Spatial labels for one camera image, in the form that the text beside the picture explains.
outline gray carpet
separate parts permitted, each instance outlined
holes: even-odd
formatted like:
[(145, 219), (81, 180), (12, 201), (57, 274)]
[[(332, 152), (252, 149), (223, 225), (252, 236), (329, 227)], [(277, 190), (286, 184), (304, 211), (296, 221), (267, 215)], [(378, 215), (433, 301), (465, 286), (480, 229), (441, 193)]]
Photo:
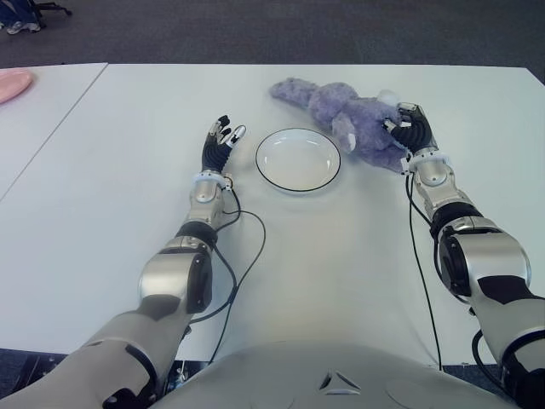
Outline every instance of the gray carpet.
[(0, 67), (457, 64), (525, 66), (545, 82), (543, 0), (59, 1), (72, 17), (44, 12), (38, 34), (0, 32)]

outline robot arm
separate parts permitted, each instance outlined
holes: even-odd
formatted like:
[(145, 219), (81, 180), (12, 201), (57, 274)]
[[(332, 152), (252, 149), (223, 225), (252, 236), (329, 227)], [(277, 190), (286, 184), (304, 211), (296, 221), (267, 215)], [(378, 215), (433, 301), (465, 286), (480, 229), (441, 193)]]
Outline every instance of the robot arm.
[(410, 126), (384, 127), (411, 156), (405, 172), (415, 174), (439, 247), (446, 288), (466, 297), (508, 393), (524, 408), (545, 405), (545, 299), (528, 289), (531, 269), (520, 243), (483, 217), (456, 187), (454, 171), (433, 138), (422, 109), (400, 104)]
[(221, 224), (222, 175), (244, 135), (221, 117), (208, 133), (202, 171), (193, 181), (191, 209), (180, 231), (144, 267), (141, 303), (114, 317), (48, 376), (0, 402), (1, 408), (142, 408), (163, 392), (181, 339), (211, 299), (211, 253)]

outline wire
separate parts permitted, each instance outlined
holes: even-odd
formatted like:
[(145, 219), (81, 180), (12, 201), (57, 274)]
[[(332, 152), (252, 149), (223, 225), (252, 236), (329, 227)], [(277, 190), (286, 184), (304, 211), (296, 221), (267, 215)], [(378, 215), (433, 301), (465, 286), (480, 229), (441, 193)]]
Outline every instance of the wire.
[(428, 224), (428, 226), (431, 226), (432, 223), (429, 221), (429, 219), (426, 217), (424, 212), (418, 208), (414, 200), (412, 199), (412, 188), (415, 184), (415, 174), (412, 174), (412, 179), (410, 181), (410, 192), (409, 192), (409, 175), (405, 177), (405, 193), (407, 194), (407, 199), (409, 200), (410, 204), (414, 209), (418, 212), (418, 214), (424, 219), (424, 221)]
[(248, 276), (248, 273), (254, 267), (255, 263), (257, 262), (257, 260), (261, 256), (261, 253), (263, 252), (263, 249), (265, 248), (265, 243), (267, 242), (267, 229), (265, 227), (265, 223), (263, 222), (263, 220), (256, 213), (253, 213), (253, 212), (247, 211), (247, 210), (242, 210), (241, 206), (240, 206), (240, 200), (238, 199), (238, 196), (237, 196), (236, 192), (234, 190), (232, 190), (231, 193), (232, 193), (232, 196), (235, 199), (235, 202), (237, 203), (237, 209), (235, 211), (228, 211), (228, 212), (224, 211), (223, 213), (226, 214), (226, 215), (236, 214), (237, 216), (233, 220), (231, 220), (231, 221), (225, 223), (224, 225), (220, 226), (219, 228), (217, 228), (216, 232), (220, 232), (224, 228), (233, 225), (235, 222), (237, 222), (240, 219), (240, 215), (242, 213), (244, 213), (244, 214), (251, 215), (251, 216), (255, 217), (257, 219), (257, 221), (261, 224), (261, 228), (263, 229), (263, 240), (261, 242), (260, 249), (257, 251), (257, 254), (255, 255), (254, 259), (252, 260), (252, 262), (250, 263), (248, 268), (246, 268), (246, 271), (244, 271), (244, 274), (242, 275), (242, 277), (241, 277), (241, 279), (240, 279), (240, 281), (238, 283), (237, 283), (237, 277), (236, 277), (231, 265), (229, 264), (229, 262), (226, 260), (226, 258), (223, 256), (223, 254), (221, 254), (221, 252), (217, 248), (217, 246), (215, 244), (212, 245), (214, 251), (217, 253), (217, 255), (220, 258), (221, 262), (227, 268), (227, 271), (229, 272), (229, 274), (231, 276), (232, 289), (231, 289), (231, 293), (229, 294), (229, 297), (227, 298), (227, 300), (219, 308), (217, 308), (216, 310), (214, 310), (210, 314), (206, 314), (203, 317), (199, 317), (199, 318), (196, 318), (194, 320), (189, 321), (189, 325), (191, 325), (191, 324), (196, 324), (198, 322), (208, 320), (209, 318), (212, 318), (215, 315), (217, 315), (218, 313), (220, 313), (221, 311), (223, 311), (228, 306), (227, 315), (226, 315), (226, 318), (225, 318), (225, 322), (223, 323), (223, 328), (221, 330), (220, 338), (219, 338), (219, 340), (218, 340), (218, 342), (217, 342), (217, 344), (215, 346), (214, 353), (212, 354), (212, 356), (211, 356), (211, 358), (209, 360), (209, 364), (211, 364), (214, 361), (214, 358), (217, 355), (218, 350), (220, 349), (221, 340), (223, 339), (223, 336), (225, 335), (225, 331), (226, 331), (226, 328), (227, 328), (227, 323), (229, 322), (229, 317), (231, 315), (231, 308), (232, 308), (232, 305), (235, 302), (235, 297), (238, 294), (238, 290), (240, 290), (240, 286), (242, 285), (242, 283), (244, 282), (244, 280)]
[(502, 383), (491, 374), (491, 372), (486, 369), (485, 364), (483, 364), (483, 361), (480, 359), (479, 356), (479, 341), (480, 338), (483, 337), (483, 332), (481, 330), (478, 330), (475, 336), (473, 337), (473, 341), (471, 342), (471, 351), (473, 352), (473, 358), (475, 359), (475, 363), (477, 363), (477, 366), (479, 369), (485, 374), (485, 376), (494, 383), (505, 395), (510, 396), (507, 392), (507, 390), (503, 387)]
[(413, 206), (416, 206), (414, 204), (414, 202), (412, 201), (412, 192), (413, 192), (413, 187), (415, 186), (414, 181), (415, 181), (415, 177), (413, 175), (411, 183), (410, 183), (410, 191), (409, 191), (409, 175), (407, 175), (407, 178), (405, 179), (405, 186), (407, 187), (407, 193), (409, 194), (410, 238), (412, 240), (412, 249), (415, 252), (415, 259), (416, 259), (416, 264), (418, 265), (418, 272), (420, 273), (420, 278), (422, 279), (422, 286), (424, 287), (424, 293), (426, 294), (427, 309), (429, 310), (429, 317), (430, 317), (430, 319), (432, 321), (433, 337), (435, 338), (435, 346), (437, 348), (437, 359), (438, 359), (438, 362), (439, 362), (439, 370), (443, 371), (443, 360), (441, 358), (441, 348), (439, 347), (439, 339), (437, 337), (437, 329), (435, 328), (435, 318), (433, 317), (432, 304), (429, 301), (429, 294), (427, 293), (426, 280), (424, 279), (424, 273), (422, 272), (422, 266), (420, 264), (420, 259), (418, 258), (418, 251), (416, 250), (415, 232), (414, 232), (413, 227), (412, 227), (412, 209), (413, 209)]
[[(409, 200), (410, 205), (413, 207), (413, 209), (415, 209), (418, 212), (418, 214), (422, 217), (422, 219), (424, 219), (424, 221), (429, 226), (431, 226), (431, 223), (430, 223), (429, 219), (424, 215), (424, 212), (418, 208), (415, 201), (412, 199), (412, 184), (414, 184), (414, 181), (415, 181), (415, 175), (413, 173), (412, 174), (412, 181), (411, 181), (411, 188), (410, 188), (411, 190), (409, 190), (409, 176), (407, 175), (407, 177), (405, 178), (405, 193), (407, 194), (407, 199)], [(437, 273), (437, 276), (439, 277), (439, 279), (441, 281), (443, 281), (443, 277), (441, 275), (441, 270), (439, 268), (438, 255), (439, 255), (439, 242), (437, 241), (437, 239), (434, 239), (433, 240), (433, 265), (435, 266), (435, 272)], [(459, 302), (461, 302), (463, 304), (469, 304), (468, 301), (464, 300), (463, 298), (461, 298), (457, 294), (453, 293), (452, 291), (450, 291), (450, 294), (452, 294), (452, 296), (456, 300), (458, 300)]]
[(240, 290), (240, 286), (242, 285), (242, 283), (244, 282), (244, 280), (248, 276), (248, 273), (254, 267), (255, 263), (257, 262), (257, 260), (261, 256), (261, 253), (263, 252), (263, 249), (265, 248), (265, 243), (267, 242), (267, 228), (265, 227), (265, 223), (263, 222), (263, 220), (256, 213), (253, 213), (251, 211), (238, 210), (238, 212), (239, 213), (245, 213), (247, 215), (252, 215), (253, 217), (255, 217), (257, 219), (257, 221), (261, 224), (261, 228), (263, 229), (263, 240), (261, 241), (261, 247), (257, 251), (257, 254), (254, 257), (254, 260), (248, 266), (248, 268), (246, 268), (246, 271), (244, 272), (244, 274), (242, 275), (240, 281), (238, 282), (237, 286), (235, 287), (235, 291), (232, 294), (232, 299), (231, 299), (231, 301), (229, 303), (229, 309), (227, 310), (227, 315), (225, 317), (225, 322), (223, 324), (223, 329), (221, 330), (220, 339), (218, 339), (218, 343), (215, 346), (214, 353), (212, 354), (212, 357), (210, 358), (209, 364), (211, 364), (214, 361), (214, 358), (217, 355), (218, 350), (220, 349), (221, 340), (223, 339), (223, 336), (225, 335), (225, 330), (227, 328), (227, 323), (229, 322), (229, 316), (231, 315), (231, 308), (232, 308), (233, 304), (235, 303), (235, 299), (236, 299), (236, 296), (238, 294), (238, 290)]
[(238, 222), (238, 219), (240, 218), (240, 213), (241, 213), (241, 210), (240, 210), (240, 200), (238, 200), (238, 196), (237, 196), (237, 193), (234, 191), (234, 189), (231, 189), (231, 193), (232, 193), (232, 196), (235, 198), (235, 202), (237, 202), (237, 209), (235, 211), (230, 211), (230, 212), (223, 212), (224, 214), (226, 215), (233, 215), (233, 214), (237, 214), (237, 217), (235, 217), (233, 220), (231, 220), (230, 222), (227, 222), (225, 223), (223, 226), (220, 226), (218, 227), (215, 232), (218, 233), (220, 232), (221, 230), (223, 230), (224, 228), (228, 227), (228, 226), (231, 226), (232, 224)]
[[(227, 222), (225, 223), (224, 225), (218, 227), (215, 231), (218, 233), (220, 232), (221, 230), (223, 230), (224, 228), (228, 227), (228, 226), (231, 226), (233, 225), (235, 222), (238, 221), (238, 219), (240, 218), (240, 214), (243, 212), (241, 209), (240, 209), (240, 200), (238, 199), (238, 196), (237, 196), (237, 193), (234, 191), (234, 190), (231, 190), (231, 193), (232, 193), (232, 196), (234, 197), (235, 199), (235, 202), (237, 203), (237, 209), (235, 211), (230, 211), (230, 212), (223, 212), (224, 214), (226, 215), (234, 215), (235, 213), (237, 214), (237, 217), (235, 217), (233, 220), (231, 220), (230, 222)], [(217, 248), (217, 246), (215, 244), (213, 244), (213, 249), (214, 251), (217, 253), (218, 257), (220, 258), (221, 262), (223, 263), (223, 265), (227, 268), (227, 270), (229, 271), (229, 274), (231, 275), (231, 279), (232, 279), (232, 288), (231, 288), (231, 293), (229, 294), (229, 297), (227, 298), (227, 300), (216, 310), (214, 310), (213, 312), (211, 312), (210, 314), (206, 314), (202, 317), (199, 317), (199, 318), (195, 318), (191, 321), (189, 321), (189, 325), (191, 324), (197, 324), (198, 322), (203, 322), (203, 321), (206, 321), (208, 318), (212, 318), (214, 317), (215, 315), (217, 315), (218, 313), (220, 313), (221, 311), (223, 311), (227, 305), (229, 305), (229, 303), (231, 302), (232, 298), (234, 297), (234, 294), (235, 294), (235, 291), (237, 289), (237, 278), (235, 276), (235, 273), (233, 272), (232, 270), (232, 267), (231, 265), (227, 262), (227, 260), (225, 259), (225, 257), (221, 254), (221, 251), (220, 249)]]

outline plush toy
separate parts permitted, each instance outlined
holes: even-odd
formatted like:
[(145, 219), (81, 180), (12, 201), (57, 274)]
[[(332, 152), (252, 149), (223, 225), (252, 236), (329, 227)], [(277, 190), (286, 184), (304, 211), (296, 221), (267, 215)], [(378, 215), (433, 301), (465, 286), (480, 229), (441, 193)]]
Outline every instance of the plush toy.
[(288, 78), (271, 87), (271, 95), (307, 108), (316, 123), (339, 141), (341, 149), (355, 153), (374, 166), (401, 172), (400, 159), (406, 156), (382, 123), (389, 118), (401, 124), (399, 98), (383, 90), (376, 98), (360, 98), (345, 83), (319, 87), (298, 78)]

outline plate rim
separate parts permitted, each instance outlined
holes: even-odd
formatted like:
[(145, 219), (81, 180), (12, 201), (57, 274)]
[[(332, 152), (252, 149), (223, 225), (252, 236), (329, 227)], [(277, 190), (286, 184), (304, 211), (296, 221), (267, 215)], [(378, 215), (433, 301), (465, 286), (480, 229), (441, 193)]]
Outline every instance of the plate rim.
[[(312, 189), (290, 189), (288, 187), (284, 187), (284, 186), (280, 186), (278, 185), (277, 183), (275, 183), (274, 181), (271, 181), (268, 177), (265, 176), (265, 174), (261, 171), (261, 168), (259, 167), (259, 163), (257, 161), (257, 153), (259, 152), (260, 148), (261, 148), (261, 145), (263, 145), (263, 142), (265, 142), (267, 139), (269, 139), (271, 136), (274, 136), (276, 135), (277, 133), (279, 132), (284, 132), (286, 130), (308, 130), (310, 132), (313, 132), (315, 134), (318, 134), (320, 136), (322, 136), (328, 143), (331, 144), (331, 146), (333, 146), (337, 152), (337, 156), (339, 158), (339, 166), (337, 166), (337, 170), (335, 172), (335, 174), (331, 177), (331, 179), (329, 179), (326, 183), (324, 183), (323, 185), (320, 185), (318, 187), (313, 187)], [(276, 186), (276, 187), (279, 187), (280, 189), (282, 190), (287, 190), (288, 192), (297, 192), (297, 193), (304, 193), (304, 192), (312, 192), (314, 190), (318, 190), (318, 189), (321, 189), (322, 187), (324, 186), (327, 186), (329, 185), (336, 177), (337, 175), (339, 174), (339, 171), (341, 170), (341, 152), (339, 151), (339, 148), (336, 146), (335, 143), (333, 143), (331, 141), (330, 138), (328, 138), (326, 135), (324, 134), (321, 134), (320, 132), (316, 131), (316, 130), (310, 130), (308, 128), (286, 128), (284, 130), (277, 130), (275, 132), (272, 132), (272, 134), (269, 134), (267, 135), (266, 137), (263, 138), (263, 140), (260, 142), (260, 144), (257, 146), (257, 149), (255, 150), (255, 166), (257, 166), (257, 170), (259, 170), (259, 173), (261, 173), (261, 176), (263, 176), (265, 178), (266, 181), (268, 181), (269, 183), (271, 183), (272, 185)]]

